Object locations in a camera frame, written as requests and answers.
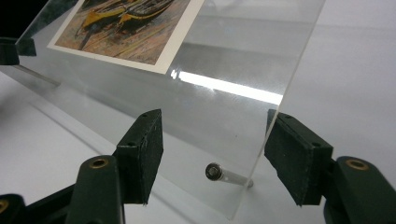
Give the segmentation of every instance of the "painting print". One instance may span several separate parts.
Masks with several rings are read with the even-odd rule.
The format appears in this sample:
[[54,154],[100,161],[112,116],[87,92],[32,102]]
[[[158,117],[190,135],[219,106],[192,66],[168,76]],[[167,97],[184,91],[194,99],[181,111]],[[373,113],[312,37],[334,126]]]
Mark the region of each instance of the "painting print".
[[49,48],[164,74],[203,2],[80,0]]

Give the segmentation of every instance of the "white surface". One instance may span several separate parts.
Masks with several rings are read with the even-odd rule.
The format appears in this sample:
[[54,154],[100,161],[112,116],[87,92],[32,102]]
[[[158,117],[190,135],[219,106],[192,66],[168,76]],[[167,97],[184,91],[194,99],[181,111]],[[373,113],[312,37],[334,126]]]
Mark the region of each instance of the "white surface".
[[[334,158],[348,155],[370,161],[393,187],[396,186],[395,11],[395,1],[328,1],[281,106],[282,112],[293,115],[333,145]],[[26,173],[29,166],[49,172],[49,177],[64,174],[63,180],[44,184],[46,190],[53,191],[73,182],[78,164],[83,161],[65,162],[60,153],[54,155],[59,162],[49,161],[48,165],[37,162],[48,156],[43,155],[45,147],[55,145],[51,139],[70,148],[67,153],[80,153],[81,158],[93,153],[79,151],[78,148],[88,148],[87,145],[35,107],[28,105],[21,109],[17,102],[30,101],[25,99],[30,94],[21,94],[23,87],[15,82],[0,79],[0,84],[3,83],[7,84],[0,85],[0,179],[12,184],[0,185],[0,194],[17,192],[32,202],[48,192],[41,191],[40,174]],[[15,153],[15,147],[24,149],[23,155],[30,157]],[[300,208],[294,204],[265,158],[261,158],[253,179],[255,186],[246,193],[235,222],[324,223],[322,207]],[[224,221],[216,214],[208,215],[210,209],[204,205],[187,203],[195,200],[186,194],[170,192],[168,197],[156,199],[154,194],[149,210],[136,211],[138,215],[134,217],[150,223]],[[180,213],[172,205],[184,209]]]

